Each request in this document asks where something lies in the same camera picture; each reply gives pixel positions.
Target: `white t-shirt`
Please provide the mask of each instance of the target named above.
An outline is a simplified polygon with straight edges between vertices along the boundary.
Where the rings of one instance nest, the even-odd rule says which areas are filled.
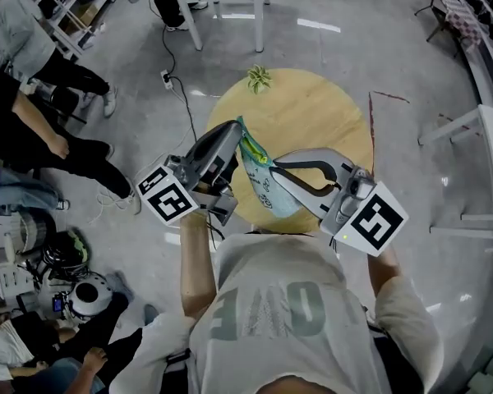
[[[0,381],[12,379],[9,368],[22,366],[33,359],[33,355],[20,339],[11,321],[0,325]]]
[[[390,394],[366,315],[347,289],[332,249],[309,236],[235,235],[218,254],[218,295],[189,337],[195,359],[195,365],[188,363],[190,393],[253,394],[294,375],[337,394]],[[443,349],[407,279],[395,277],[384,285],[376,299],[376,320],[429,391]],[[186,348],[187,333],[180,332],[192,323],[161,314],[151,325],[158,331],[143,331],[140,351],[115,378],[110,393],[132,387],[156,394],[164,358]]]

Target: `graphic print on shirt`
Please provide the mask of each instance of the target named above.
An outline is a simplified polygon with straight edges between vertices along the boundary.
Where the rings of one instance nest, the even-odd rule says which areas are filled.
[[[402,217],[379,195],[373,195],[365,208],[352,221],[352,227],[379,250],[402,222]]]
[[[281,299],[281,308],[276,300]],[[264,293],[258,289],[251,306],[237,322],[237,288],[219,296],[221,305],[214,311],[210,338],[236,341],[238,337],[254,337],[268,333],[270,338],[313,337],[325,327],[325,305],[319,286],[314,282],[292,282],[283,291],[278,286],[269,286]]]

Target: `white sneaker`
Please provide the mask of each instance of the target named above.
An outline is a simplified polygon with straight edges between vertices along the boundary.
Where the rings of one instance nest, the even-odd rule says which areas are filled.
[[[126,181],[128,181],[131,187],[131,193],[123,200],[127,204],[125,210],[129,210],[131,213],[137,215],[141,212],[141,197],[139,197],[137,188],[135,188],[133,182],[128,177],[126,177]]]
[[[179,26],[176,27],[166,25],[166,30],[168,32],[173,32],[174,30],[188,30],[188,24],[186,21],[184,21]]]
[[[115,153],[115,148],[113,147],[112,144],[110,143],[107,143],[107,145],[109,146],[109,149],[108,149],[108,154],[106,154],[106,160],[108,161],[109,159],[111,159],[111,157],[113,156],[113,154]]]
[[[59,200],[55,210],[69,210],[69,200]]]
[[[208,2],[198,2],[197,4],[194,4],[192,7],[190,7],[190,10],[203,10],[208,7]]]
[[[88,108],[91,105],[91,103],[93,102],[95,96],[97,96],[97,94],[94,94],[92,92],[85,92],[82,95],[81,109]]]
[[[104,117],[110,118],[115,112],[117,107],[117,87],[109,86],[107,94],[103,95],[104,98]]]

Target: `jeans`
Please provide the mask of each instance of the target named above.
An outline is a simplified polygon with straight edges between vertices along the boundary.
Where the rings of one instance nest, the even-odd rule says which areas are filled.
[[[0,168],[0,206],[18,205],[54,210],[57,204],[58,194],[50,185]]]
[[[51,85],[78,89],[97,95],[104,95],[109,91],[109,84],[106,81],[90,69],[70,62],[57,49],[35,77]]]

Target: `human arm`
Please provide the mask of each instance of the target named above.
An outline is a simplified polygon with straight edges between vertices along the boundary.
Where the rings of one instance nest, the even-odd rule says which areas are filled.
[[[400,264],[393,247],[389,245],[378,257],[367,255],[369,278],[375,296],[378,296],[383,285],[393,277],[400,276]]]
[[[444,362],[444,348],[433,318],[411,281],[402,275],[392,247],[379,257],[369,256],[368,263],[376,294],[376,323],[392,337],[428,392]]]
[[[55,133],[40,110],[20,90],[16,94],[12,111],[44,141],[51,153],[66,158],[69,154],[67,140]]]
[[[181,219],[181,302],[184,314],[198,320],[216,296],[206,214]]]
[[[64,394],[90,394],[95,375],[108,361],[104,350],[93,347],[84,357],[84,363]]]
[[[45,362],[37,362],[35,368],[26,368],[23,366],[19,366],[17,368],[9,368],[9,373],[13,378],[17,377],[32,377],[36,373],[43,371],[48,368],[48,364]]]

